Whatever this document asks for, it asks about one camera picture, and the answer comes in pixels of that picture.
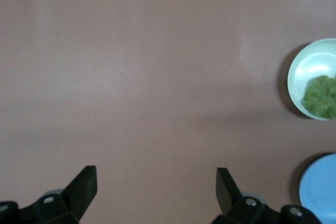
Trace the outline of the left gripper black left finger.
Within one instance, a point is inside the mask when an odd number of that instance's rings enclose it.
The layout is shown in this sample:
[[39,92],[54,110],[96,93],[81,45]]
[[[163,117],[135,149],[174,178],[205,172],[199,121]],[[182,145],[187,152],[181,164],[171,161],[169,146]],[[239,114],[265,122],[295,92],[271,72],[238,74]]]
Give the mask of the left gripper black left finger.
[[86,166],[66,188],[48,191],[27,207],[2,201],[1,223],[79,223],[97,189],[97,168]]

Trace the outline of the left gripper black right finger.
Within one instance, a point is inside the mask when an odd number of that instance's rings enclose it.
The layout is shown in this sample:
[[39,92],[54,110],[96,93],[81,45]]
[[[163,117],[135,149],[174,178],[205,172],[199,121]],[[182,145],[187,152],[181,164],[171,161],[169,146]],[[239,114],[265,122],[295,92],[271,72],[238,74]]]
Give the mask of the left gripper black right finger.
[[216,223],[320,223],[308,209],[285,205],[280,212],[253,196],[243,196],[227,168],[216,171],[216,198],[222,213]]

